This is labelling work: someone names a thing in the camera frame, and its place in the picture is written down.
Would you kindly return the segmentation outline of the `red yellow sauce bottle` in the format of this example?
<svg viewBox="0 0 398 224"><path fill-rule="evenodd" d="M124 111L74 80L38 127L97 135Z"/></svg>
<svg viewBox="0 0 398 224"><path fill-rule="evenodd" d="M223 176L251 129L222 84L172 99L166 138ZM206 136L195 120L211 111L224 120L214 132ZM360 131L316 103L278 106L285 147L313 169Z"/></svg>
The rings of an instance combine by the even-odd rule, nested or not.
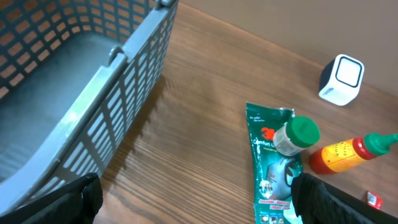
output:
<svg viewBox="0 0 398 224"><path fill-rule="evenodd" d="M371 133L315 151L309 164L316 174L332 175L385 155L397 143L397 134Z"/></svg>

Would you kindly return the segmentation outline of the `small red sachet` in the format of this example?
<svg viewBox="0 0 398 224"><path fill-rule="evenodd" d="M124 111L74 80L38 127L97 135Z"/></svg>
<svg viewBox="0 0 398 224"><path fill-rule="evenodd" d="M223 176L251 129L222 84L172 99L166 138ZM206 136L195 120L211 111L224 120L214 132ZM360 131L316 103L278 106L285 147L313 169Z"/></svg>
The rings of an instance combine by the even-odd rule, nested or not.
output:
<svg viewBox="0 0 398 224"><path fill-rule="evenodd" d="M379 195L374 194L371 191L367 191L366 192L366 203L369 206L380 210L382 207L382 204L383 204L383 199Z"/></svg>

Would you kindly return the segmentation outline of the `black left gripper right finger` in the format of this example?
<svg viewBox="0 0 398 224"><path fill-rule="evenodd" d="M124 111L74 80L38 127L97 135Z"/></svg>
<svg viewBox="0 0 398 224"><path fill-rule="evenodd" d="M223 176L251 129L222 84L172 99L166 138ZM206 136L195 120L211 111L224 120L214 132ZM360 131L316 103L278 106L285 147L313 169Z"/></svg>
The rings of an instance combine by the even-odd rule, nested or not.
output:
<svg viewBox="0 0 398 224"><path fill-rule="evenodd" d="M397 224L397 218L380 211L336 187L301 173L291 185L295 214L303 223Z"/></svg>

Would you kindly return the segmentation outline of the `green 3M gloves packet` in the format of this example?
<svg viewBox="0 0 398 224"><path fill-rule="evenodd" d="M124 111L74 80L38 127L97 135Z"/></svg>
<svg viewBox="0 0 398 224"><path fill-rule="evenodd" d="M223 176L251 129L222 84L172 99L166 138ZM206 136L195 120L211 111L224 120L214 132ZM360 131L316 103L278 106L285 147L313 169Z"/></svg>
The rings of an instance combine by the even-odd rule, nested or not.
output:
<svg viewBox="0 0 398 224"><path fill-rule="evenodd" d="M294 110L246 104L246 119L254 172L256 224L302 223L292 204L291 184L303 172L300 155L280 154L273 143L276 131L295 116Z"/></svg>

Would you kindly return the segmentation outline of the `green lid jar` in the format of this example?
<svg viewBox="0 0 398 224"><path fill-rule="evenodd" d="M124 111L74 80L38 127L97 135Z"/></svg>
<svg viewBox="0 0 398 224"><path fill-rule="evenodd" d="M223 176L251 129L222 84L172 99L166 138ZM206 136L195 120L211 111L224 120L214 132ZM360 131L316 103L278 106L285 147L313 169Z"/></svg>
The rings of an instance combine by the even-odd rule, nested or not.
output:
<svg viewBox="0 0 398 224"><path fill-rule="evenodd" d="M311 118L295 116L275 132L273 144L280 154L290 157L313 146L320 138L319 127Z"/></svg>

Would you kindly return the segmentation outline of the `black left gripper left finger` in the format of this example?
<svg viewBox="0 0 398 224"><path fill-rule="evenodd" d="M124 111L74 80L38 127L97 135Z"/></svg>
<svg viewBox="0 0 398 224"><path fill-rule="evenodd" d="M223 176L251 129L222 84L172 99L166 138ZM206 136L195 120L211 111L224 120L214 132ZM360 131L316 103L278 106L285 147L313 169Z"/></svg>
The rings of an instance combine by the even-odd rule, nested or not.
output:
<svg viewBox="0 0 398 224"><path fill-rule="evenodd" d="M1 217L1 223L93 223L103 204L103 189L96 172Z"/></svg>

